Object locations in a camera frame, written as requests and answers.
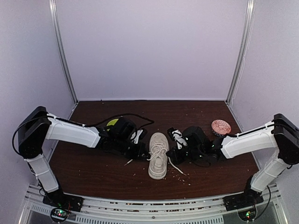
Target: patterned bowl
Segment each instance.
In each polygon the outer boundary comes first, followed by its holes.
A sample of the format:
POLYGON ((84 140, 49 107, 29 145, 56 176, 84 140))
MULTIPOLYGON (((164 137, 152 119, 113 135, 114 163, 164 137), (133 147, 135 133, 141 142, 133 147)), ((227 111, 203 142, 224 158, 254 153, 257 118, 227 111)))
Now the patterned bowl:
POLYGON ((214 120, 212 122, 212 132, 217 137, 222 137, 228 133, 230 133, 232 128, 229 123, 224 120, 214 120))

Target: robotic arm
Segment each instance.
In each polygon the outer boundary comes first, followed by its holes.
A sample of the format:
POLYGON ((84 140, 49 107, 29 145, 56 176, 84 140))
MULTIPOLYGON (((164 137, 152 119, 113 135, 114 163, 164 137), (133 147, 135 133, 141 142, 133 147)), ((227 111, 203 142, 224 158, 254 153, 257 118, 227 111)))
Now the robotic arm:
POLYGON ((227 210, 263 202, 262 191, 286 168, 299 163, 299 129, 282 114, 276 114, 273 121, 259 128, 214 141, 210 141, 202 129, 195 126, 183 133, 171 128, 168 134, 177 142, 177 146, 167 152, 175 164, 182 163, 186 158, 212 164, 244 153, 275 148, 265 167, 248 179, 243 193, 224 198, 227 210))
POLYGON ((124 117, 106 127, 87 126, 59 118, 37 107, 19 126, 19 152, 28 163, 46 194, 45 204, 80 211, 83 199, 63 193, 48 161, 43 155, 44 140, 62 140, 89 148, 106 151, 114 150, 128 159, 146 160, 149 157, 141 140, 145 129, 137 130, 136 125, 124 117))

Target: beige shoe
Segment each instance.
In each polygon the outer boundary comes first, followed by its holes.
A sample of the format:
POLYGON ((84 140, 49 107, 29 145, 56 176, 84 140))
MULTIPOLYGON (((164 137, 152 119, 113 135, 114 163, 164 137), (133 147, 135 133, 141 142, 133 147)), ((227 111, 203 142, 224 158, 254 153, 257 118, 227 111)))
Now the beige shoe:
POLYGON ((169 144, 166 136, 162 133, 154 133, 149 140, 149 176, 160 180, 166 176, 167 155, 169 144))

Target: shoe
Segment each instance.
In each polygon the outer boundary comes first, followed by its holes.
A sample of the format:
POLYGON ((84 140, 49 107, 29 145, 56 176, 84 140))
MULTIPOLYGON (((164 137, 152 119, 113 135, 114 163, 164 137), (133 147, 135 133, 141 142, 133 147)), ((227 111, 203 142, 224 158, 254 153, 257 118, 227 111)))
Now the shoe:
POLYGON ((169 144, 166 136, 162 133, 154 133, 149 140, 149 176, 160 180, 166 176, 167 155, 169 144))

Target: vertical metal post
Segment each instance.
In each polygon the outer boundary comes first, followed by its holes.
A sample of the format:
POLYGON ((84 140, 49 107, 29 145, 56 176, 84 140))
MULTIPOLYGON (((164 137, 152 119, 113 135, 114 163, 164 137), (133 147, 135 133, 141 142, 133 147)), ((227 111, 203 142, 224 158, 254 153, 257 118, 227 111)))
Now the vertical metal post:
POLYGON ((58 45, 61 65, 62 65, 62 68, 64 71, 66 82, 67 82, 69 90, 71 92, 71 97, 72 97, 74 103, 76 104, 78 102, 78 99, 77 99, 77 96, 76 96, 76 93, 74 90, 73 83, 71 81, 70 71, 69 71, 69 68, 68 68, 67 62, 66 62, 64 47, 62 44, 62 38, 61 38, 61 33, 60 33, 60 28, 59 28, 59 23, 58 23, 56 0, 49 0, 49 3, 50 3, 50 12, 51 12, 52 21, 53 21, 53 25, 54 25, 54 29, 55 29, 56 41, 57 41, 57 45, 58 45))
POLYGON ((228 97, 226 100, 226 103, 228 105, 231 105, 231 103, 232 103, 235 88, 237 85, 237 81, 238 81, 240 73, 242 71, 243 58, 244 58, 245 51, 248 46, 248 40, 249 40, 250 30, 251 30, 252 21, 253 21, 254 7, 255 7, 255 0, 248 0, 247 12, 246 12, 246 17, 245 17, 244 30, 243 30, 243 36, 242 36, 242 42, 241 42, 241 46, 240 46, 239 56, 237 59, 232 84, 230 86, 230 89, 228 92, 228 97))

